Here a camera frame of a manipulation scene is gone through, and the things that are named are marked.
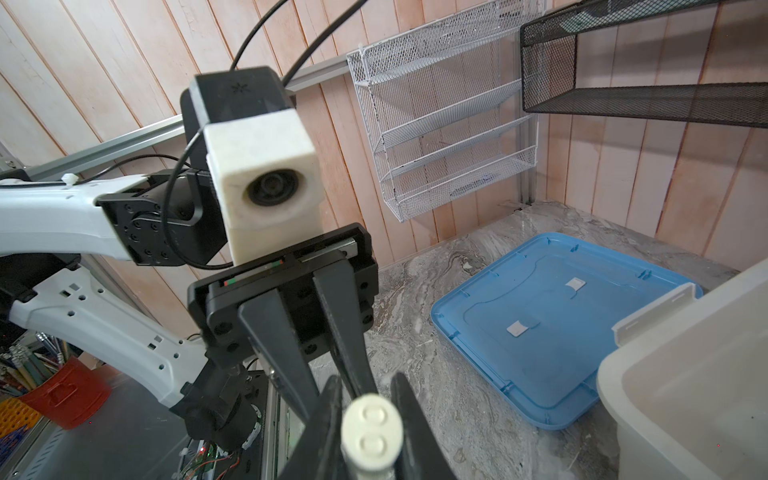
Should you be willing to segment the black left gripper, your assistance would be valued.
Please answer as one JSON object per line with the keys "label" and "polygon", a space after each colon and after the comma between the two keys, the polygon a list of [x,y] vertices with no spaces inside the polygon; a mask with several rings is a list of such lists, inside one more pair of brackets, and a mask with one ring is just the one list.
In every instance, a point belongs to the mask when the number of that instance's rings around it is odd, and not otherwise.
{"label": "black left gripper", "polygon": [[274,370],[280,396],[307,423],[320,393],[305,359],[329,350],[324,315],[350,397],[378,392],[364,340],[378,292],[371,236],[354,223],[193,283],[187,310],[208,359],[232,367],[253,355],[251,343]]}

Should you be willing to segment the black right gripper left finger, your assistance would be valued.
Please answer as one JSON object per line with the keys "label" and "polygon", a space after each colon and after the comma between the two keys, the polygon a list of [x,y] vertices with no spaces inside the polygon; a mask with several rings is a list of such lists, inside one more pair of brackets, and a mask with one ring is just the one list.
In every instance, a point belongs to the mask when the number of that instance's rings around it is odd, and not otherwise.
{"label": "black right gripper left finger", "polygon": [[319,404],[278,476],[279,480],[345,478],[345,460],[340,446],[342,397],[342,381],[333,375],[326,382]]}

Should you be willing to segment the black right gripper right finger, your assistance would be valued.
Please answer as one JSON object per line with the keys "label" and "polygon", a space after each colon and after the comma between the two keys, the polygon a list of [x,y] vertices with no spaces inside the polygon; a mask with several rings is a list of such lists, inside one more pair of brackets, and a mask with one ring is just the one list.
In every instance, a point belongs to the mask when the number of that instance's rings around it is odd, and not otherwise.
{"label": "black right gripper right finger", "polygon": [[403,373],[393,376],[390,393],[403,425],[403,444],[395,462],[395,478],[456,480]]}

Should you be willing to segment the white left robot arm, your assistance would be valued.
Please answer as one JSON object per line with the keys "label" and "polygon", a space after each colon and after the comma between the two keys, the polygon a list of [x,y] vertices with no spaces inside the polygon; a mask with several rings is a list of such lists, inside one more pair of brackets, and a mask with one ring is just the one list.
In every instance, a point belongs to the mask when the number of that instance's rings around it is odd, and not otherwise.
{"label": "white left robot arm", "polygon": [[[308,364],[331,353],[352,397],[373,393],[364,332],[378,290],[369,234],[324,232],[304,173],[217,185],[205,172],[72,183],[1,182],[1,316],[96,356],[145,387],[196,440],[228,452],[253,439],[244,361],[265,360],[302,420],[321,401]],[[107,291],[84,253],[178,265],[233,265],[194,283],[185,340]]]}

